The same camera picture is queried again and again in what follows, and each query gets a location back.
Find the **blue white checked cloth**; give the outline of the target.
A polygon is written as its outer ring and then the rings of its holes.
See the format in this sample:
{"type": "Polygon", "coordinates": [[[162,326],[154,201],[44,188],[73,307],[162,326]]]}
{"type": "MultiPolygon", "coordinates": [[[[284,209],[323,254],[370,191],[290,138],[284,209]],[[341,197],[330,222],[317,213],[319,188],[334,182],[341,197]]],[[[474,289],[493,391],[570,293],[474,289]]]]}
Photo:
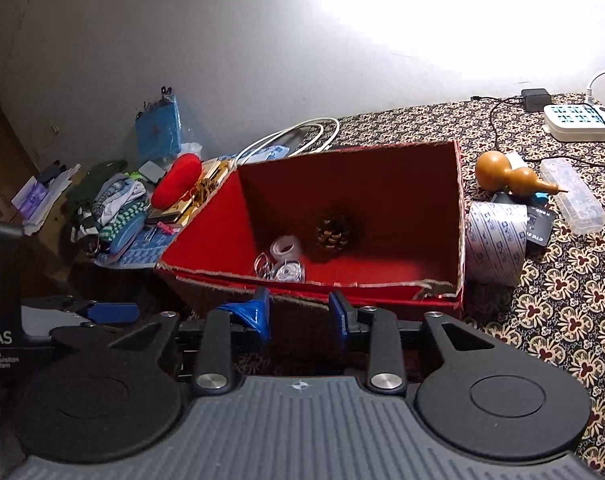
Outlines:
{"type": "Polygon", "coordinates": [[[117,255],[99,254],[93,262],[107,269],[153,269],[179,233],[179,230],[173,230],[173,233],[169,234],[156,226],[143,228],[128,247],[117,255]]]}

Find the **clear tape roll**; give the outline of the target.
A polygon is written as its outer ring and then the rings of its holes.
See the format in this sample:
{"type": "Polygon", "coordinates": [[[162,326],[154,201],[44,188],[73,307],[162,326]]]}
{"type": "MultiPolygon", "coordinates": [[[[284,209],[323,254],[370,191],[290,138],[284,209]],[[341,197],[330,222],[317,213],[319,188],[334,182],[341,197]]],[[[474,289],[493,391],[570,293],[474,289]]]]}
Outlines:
{"type": "Polygon", "coordinates": [[[302,255],[300,242],[296,236],[278,237],[271,246],[270,254],[276,262],[299,260],[302,255]]]}

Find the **pine cone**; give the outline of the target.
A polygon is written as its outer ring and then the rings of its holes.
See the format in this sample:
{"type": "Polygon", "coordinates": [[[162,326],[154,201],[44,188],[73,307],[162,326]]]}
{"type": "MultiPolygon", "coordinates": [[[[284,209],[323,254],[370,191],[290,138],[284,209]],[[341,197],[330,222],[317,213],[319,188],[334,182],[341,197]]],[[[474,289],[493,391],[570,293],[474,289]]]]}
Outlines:
{"type": "Polygon", "coordinates": [[[346,218],[324,219],[316,226],[316,241],[327,250],[345,250],[350,243],[350,223],[346,218]]]}

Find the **red cardboard box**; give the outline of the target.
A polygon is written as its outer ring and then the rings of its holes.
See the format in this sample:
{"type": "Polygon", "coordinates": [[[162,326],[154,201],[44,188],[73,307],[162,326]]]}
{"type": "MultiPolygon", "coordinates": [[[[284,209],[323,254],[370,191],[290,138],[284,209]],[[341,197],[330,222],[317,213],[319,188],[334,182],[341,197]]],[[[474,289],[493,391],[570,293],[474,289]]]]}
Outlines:
{"type": "Polygon", "coordinates": [[[342,148],[231,171],[161,255],[157,271],[196,311],[206,289],[247,292],[292,248],[299,283],[272,282],[285,299],[324,302],[339,290],[356,306],[400,318],[460,316],[464,193],[454,141],[342,148]]]}

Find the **pile of patterned cloths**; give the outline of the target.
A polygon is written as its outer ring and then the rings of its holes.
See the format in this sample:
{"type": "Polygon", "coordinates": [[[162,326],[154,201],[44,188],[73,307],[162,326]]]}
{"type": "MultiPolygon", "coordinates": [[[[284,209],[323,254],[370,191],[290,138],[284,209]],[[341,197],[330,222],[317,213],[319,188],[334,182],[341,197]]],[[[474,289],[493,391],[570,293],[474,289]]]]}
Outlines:
{"type": "Polygon", "coordinates": [[[124,159],[100,162],[66,193],[65,240],[89,257],[118,255],[141,232],[150,189],[124,159]]]}

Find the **red plush cushion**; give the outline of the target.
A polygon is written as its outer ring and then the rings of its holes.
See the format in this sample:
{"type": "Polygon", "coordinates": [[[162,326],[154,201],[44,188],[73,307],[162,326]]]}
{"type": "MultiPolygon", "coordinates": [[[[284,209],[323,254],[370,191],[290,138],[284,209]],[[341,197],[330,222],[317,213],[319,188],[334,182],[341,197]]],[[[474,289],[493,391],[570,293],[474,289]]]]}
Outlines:
{"type": "Polygon", "coordinates": [[[171,208],[196,184],[201,174],[202,161],[197,155],[181,155],[159,181],[150,199],[150,205],[159,210],[171,208]]]}

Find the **patterned paper cup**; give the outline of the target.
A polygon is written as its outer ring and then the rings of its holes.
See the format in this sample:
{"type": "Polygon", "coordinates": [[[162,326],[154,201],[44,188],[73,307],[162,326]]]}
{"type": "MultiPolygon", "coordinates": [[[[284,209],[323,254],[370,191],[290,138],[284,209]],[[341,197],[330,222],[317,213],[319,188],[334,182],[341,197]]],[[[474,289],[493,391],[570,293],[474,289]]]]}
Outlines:
{"type": "Polygon", "coordinates": [[[466,271],[481,283],[517,287],[526,255],[525,205],[473,202],[467,214],[466,271]]]}

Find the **blue plastic bag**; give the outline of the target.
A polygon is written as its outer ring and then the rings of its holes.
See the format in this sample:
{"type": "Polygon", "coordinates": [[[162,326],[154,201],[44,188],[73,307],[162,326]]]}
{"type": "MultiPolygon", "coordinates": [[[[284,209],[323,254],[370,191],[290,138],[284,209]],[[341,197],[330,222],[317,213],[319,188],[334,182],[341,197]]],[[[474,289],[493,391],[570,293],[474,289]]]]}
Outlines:
{"type": "Polygon", "coordinates": [[[158,100],[143,104],[135,117],[134,128],[142,162],[179,156],[182,125],[178,101],[171,87],[162,86],[158,100]]]}

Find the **brown gourd ornament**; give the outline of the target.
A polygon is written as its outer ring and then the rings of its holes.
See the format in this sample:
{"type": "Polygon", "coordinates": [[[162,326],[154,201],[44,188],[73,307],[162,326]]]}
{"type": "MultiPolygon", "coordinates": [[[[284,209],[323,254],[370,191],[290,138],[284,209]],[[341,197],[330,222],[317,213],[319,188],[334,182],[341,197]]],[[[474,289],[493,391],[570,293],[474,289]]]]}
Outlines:
{"type": "Polygon", "coordinates": [[[520,197],[538,192],[551,195],[565,192],[558,184],[540,179],[529,167],[514,169],[506,155],[498,151],[488,151],[478,157],[475,176],[479,186],[487,192],[508,190],[520,197]]]}

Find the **black card device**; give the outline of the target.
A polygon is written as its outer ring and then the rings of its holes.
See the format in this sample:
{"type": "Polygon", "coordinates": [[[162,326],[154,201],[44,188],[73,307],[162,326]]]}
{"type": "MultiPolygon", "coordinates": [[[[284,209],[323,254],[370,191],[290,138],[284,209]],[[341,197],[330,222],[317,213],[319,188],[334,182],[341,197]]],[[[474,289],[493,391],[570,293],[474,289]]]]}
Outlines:
{"type": "Polygon", "coordinates": [[[536,192],[529,197],[519,197],[508,192],[495,193],[491,203],[523,205],[527,207],[527,251],[546,247],[551,238],[557,213],[549,206],[549,194],[536,192]]]}

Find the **patterned tablecloth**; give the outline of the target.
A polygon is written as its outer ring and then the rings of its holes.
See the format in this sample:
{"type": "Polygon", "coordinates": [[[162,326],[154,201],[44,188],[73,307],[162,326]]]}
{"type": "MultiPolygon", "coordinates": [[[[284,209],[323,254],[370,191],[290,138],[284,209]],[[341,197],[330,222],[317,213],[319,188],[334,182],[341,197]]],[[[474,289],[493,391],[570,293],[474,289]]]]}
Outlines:
{"type": "MultiPolygon", "coordinates": [[[[605,211],[605,143],[559,143],[542,113],[527,113],[521,96],[395,108],[340,118],[338,146],[456,140],[467,200],[483,200],[473,168],[486,151],[515,152],[531,165],[547,156],[571,160],[605,211]]],[[[544,248],[526,258],[509,292],[467,286],[466,322],[567,370],[589,390],[592,414],[578,453],[605,477],[605,224],[575,235],[556,218],[544,248]]]]}

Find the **clear plastic case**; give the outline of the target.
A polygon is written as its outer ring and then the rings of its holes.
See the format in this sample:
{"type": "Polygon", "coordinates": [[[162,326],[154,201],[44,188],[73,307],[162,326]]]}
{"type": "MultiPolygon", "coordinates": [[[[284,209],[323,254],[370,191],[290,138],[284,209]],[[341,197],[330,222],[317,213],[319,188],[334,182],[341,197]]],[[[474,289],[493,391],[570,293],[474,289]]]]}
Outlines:
{"type": "Polygon", "coordinates": [[[565,158],[545,159],[540,164],[544,181],[557,184],[561,192],[555,204],[564,222],[575,235],[595,234],[602,231],[605,211],[590,188],[565,158]]]}

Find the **black power adapter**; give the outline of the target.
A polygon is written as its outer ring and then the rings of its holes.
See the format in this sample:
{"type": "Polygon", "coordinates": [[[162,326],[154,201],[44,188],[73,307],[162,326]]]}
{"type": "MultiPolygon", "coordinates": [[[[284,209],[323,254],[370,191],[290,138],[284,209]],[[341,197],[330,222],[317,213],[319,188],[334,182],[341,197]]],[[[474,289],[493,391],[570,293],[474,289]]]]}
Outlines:
{"type": "Polygon", "coordinates": [[[527,113],[541,112],[545,106],[553,104],[552,96],[544,88],[523,89],[520,96],[527,113]]]}

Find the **white power strip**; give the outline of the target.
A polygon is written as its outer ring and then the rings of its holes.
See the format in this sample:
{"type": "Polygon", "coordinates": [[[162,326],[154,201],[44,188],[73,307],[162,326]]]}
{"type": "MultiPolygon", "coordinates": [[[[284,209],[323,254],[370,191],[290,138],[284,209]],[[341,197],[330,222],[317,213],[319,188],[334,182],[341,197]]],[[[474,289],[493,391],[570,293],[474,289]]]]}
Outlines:
{"type": "Polygon", "coordinates": [[[605,106],[546,105],[545,128],[559,142],[605,142],[605,106]]]}

